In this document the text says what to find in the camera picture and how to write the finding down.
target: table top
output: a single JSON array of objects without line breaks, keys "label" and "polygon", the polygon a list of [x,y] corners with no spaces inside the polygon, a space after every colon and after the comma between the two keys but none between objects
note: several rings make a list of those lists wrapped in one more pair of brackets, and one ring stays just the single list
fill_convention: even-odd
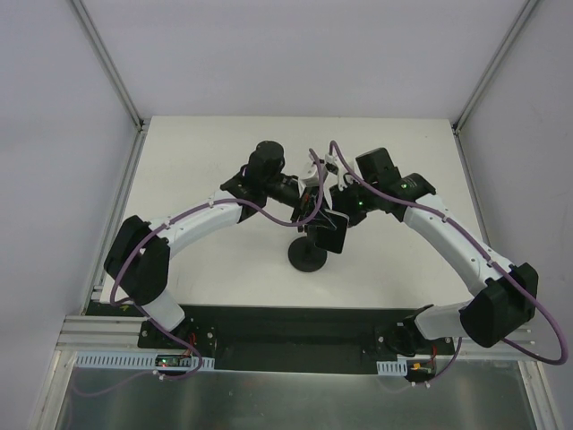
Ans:
[{"label": "table top", "polygon": [[[447,120],[155,116],[124,217],[176,215],[204,201],[246,163],[256,144],[285,148],[284,173],[297,175],[308,149],[323,157],[336,140],[347,159],[388,149],[402,175],[419,173],[457,218],[479,233],[458,149]],[[266,209],[289,220],[291,209]],[[261,215],[188,246],[169,267],[167,287],[182,304],[417,308],[471,298],[442,257],[406,225],[383,212],[346,234],[342,254],[315,273],[294,269],[289,244],[301,234]],[[109,302],[113,280],[101,295]],[[125,297],[122,290],[118,298]]]}]

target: robotic arm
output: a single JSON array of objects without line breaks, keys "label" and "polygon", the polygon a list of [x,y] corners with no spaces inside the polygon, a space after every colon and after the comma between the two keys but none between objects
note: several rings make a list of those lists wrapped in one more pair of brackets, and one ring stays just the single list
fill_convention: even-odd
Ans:
[{"label": "robotic arm", "polygon": [[[154,228],[166,225],[138,252],[120,284],[135,304],[142,306],[163,328],[176,333],[184,312],[166,289],[169,260],[201,237],[250,218],[257,211],[253,205],[262,208],[270,197],[294,208],[291,220],[312,218],[302,226],[299,222],[298,226],[319,248],[340,253],[346,227],[356,226],[370,211],[385,211],[422,235],[456,270],[475,298],[455,305],[428,305],[408,316],[384,336],[386,346],[397,354],[412,357],[427,340],[466,335],[488,348],[533,318],[535,307],[484,260],[467,237],[446,219],[415,207],[423,205],[455,219],[422,176],[402,177],[385,149],[356,158],[367,185],[394,200],[415,203],[405,206],[365,188],[341,161],[337,155],[328,154],[320,164],[307,166],[300,177],[287,176],[281,173],[285,166],[282,147],[276,142],[261,142],[248,164],[197,211],[187,211],[182,218],[165,217],[150,222],[136,216],[127,219],[106,258],[105,269],[115,279],[137,244]],[[332,208],[317,199],[320,178],[327,172],[338,178],[338,183],[329,189]],[[525,263],[516,267],[478,238],[472,236],[472,239],[488,249],[492,260],[536,296],[538,277],[531,266]]]}]

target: shiny metal surface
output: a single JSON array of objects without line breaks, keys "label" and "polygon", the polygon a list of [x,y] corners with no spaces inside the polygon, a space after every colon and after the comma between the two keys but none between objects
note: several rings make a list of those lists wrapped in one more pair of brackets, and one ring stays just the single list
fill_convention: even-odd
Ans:
[{"label": "shiny metal surface", "polygon": [[[73,379],[94,392],[133,373],[82,369]],[[96,398],[70,402],[68,390],[57,428],[522,430],[535,423],[517,364],[460,361],[430,389],[379,376],[212,372],[161,383],[144,375]]]}]

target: black stand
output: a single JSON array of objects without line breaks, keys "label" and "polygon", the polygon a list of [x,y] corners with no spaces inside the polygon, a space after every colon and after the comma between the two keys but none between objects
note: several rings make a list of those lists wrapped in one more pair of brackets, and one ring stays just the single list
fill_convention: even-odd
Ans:
[{"label": "black stand", "polygon": [[288,260],[299,271],[317,271],[326,259],[327,252],[314,246],[306,236],[299,237],[288,247]]}]

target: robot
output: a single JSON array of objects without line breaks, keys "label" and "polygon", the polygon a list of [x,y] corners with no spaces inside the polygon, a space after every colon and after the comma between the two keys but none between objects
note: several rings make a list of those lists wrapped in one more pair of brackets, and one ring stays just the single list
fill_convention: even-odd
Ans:
[{"label": "robot", "polygon": [[[435,188],[417,173],[402,176],[384,148],[355,162],[362,180],[333,142],[323,159],[315,157],[302,175],[289,176],[282,173],[282,146],[260,142],[239,172],[199,209],[149,221],[126,219],[105,270],[163,329],[187,339],[184,310],[167,290],[170,259],[211,232],[247,221],[270,198],[293,208],[291,220],[305,233],[288,249],[289,261],[299,271],[319,270],[328,252],[342,253],[349,228],[359,228],[369,212],[383,211],[422,235],[458,273],[474,299],[427,305],[387,329],[380,339],[396,355],[413,357],[429,341],[454,337],[470,337],[489,348],[534,317],[535,305],[500,274],[505,271],[536,297],[538,275],[531,265],[517,266],[467,233]],[[327,175],[337,182],[324,191]],[[145,245],[137,248],[142,241]]]}]

